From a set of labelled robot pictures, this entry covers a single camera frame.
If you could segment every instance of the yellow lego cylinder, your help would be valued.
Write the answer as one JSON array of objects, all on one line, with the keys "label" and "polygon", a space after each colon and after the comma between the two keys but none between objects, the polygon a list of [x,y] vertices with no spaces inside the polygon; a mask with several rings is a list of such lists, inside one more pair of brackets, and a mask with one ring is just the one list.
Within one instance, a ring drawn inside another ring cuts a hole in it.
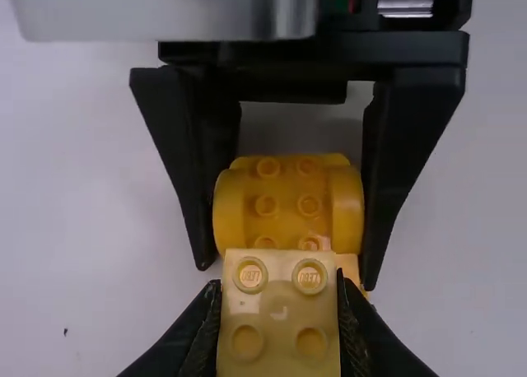
[{"label": "yellow lego cylinder", "polygon": [[361,177],[340,154],[241,157],[218,177],[212,224],[221,255],[229,248],[359,254]]}]

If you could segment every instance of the yellow plastic toy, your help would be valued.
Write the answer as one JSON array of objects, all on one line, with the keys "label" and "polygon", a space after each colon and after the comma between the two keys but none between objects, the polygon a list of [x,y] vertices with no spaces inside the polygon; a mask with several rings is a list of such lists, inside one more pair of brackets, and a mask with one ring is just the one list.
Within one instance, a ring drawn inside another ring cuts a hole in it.
[{"label": "yellow plastic toy", "polygon": [[340,154],[240,157],[218,177],[212,223],[221,255],[229,248],[359,254],[361,177]]},{"label": "yellow plastic toy", "polygon": [[338,377],[333,252],[227,249],[219,377]]}]

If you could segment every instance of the white table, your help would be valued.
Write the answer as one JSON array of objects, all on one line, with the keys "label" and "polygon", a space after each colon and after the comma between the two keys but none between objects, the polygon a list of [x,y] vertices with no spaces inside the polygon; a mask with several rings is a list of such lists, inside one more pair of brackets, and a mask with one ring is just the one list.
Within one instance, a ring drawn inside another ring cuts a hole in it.
[{"label": "white table", "polygon": [[[527,367],[526,3],[475,0],[467,94],[399,215],[372,296],[441,376]],[[7,0],[0,41],[0,375],[115,376],[221,271],[195,269],[128,90],[131,67],[158,65],[156,45],[29,44]],[[352,116],[371,86],[350,96],[337,108],[246,105],[242,152],[358,156]],[[292,141],[299,115],[306,137]],[[275,120],[283,128],[265,145]]]}]

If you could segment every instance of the lego stud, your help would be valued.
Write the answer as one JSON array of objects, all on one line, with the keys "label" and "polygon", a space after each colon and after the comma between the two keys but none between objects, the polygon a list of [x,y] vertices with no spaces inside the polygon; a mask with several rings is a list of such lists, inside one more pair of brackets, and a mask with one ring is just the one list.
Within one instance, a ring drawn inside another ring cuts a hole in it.
[{"label": "lego stud", "polygon": [[316,361],[324,359],[328,350],[328,338],[319,328],[304,328],[296,335],[296,351],[299,355]]},{"label": "lego stud", "polygon": [[306,237],[300,238],[298,241],[298,249],[302,251],[319,251],[320,241],[313,235],[307,235]]},{"label": "lego stud", "polygon": [[296,172],[300,175],[309,176],[319,170],[319,164],[312,157],[302,157],[296,163]]},{"label": "lego stud", "polygon": [[253,257],[242,258],[234,269],[234,281],[237,288],[249,295],[261,292],[268,280],[268,272],[264,263]]},{"label": "lego stud", "polygon": [[318,216],[322,207],[322,202],[319,198],[312,194],[304,194],[300,196],[296,202],[298,211],[303,216],[313,217]]},{"label": "lego stud", "polygon": [[278,200],[267,194],[254,200],[254,210],[260,216],[275,216],[278,213]]},{"label": "lego stud", "polygon": [[257,163],[256,173],[260,178],[276,178],[280,174],[280,162],[274,157],[264,157]]},{"label": "lego stud", "polygon": [[264,336],[253,325],[241,325],[232,332],[231,353],[241,361],[254,361],[264,350]]},{"label": "lego stud", "polygon": [[278,246],[277,246],[277,242],[275,241],[275,239],[261,235],[254,241],[253,248],[275,249],[275,248],[278,248]]},{"label": "lego stud", "polygon": [[304,259],[296,264],[291,280],[295,288],[304,295],[320,293],[328,283],[328,272],[316,259]]}]

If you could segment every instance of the black frame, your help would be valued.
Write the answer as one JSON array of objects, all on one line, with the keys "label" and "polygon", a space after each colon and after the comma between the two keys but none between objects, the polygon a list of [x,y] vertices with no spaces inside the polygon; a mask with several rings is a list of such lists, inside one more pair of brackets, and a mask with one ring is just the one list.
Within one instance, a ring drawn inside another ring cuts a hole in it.
[{"label": "black frame", "polygon": [[361,279],[375,287],[395,218],[464,95],[472,0],[428,23],[360,14],[321,17],[314,38],[159,43],[161,68],[134,68],[130,86],[180,199],[196,266],[217,256],[212,196],[236,157],[240,101],[340,104],[348,81],[375,81],[363,119],[366,226]]}]

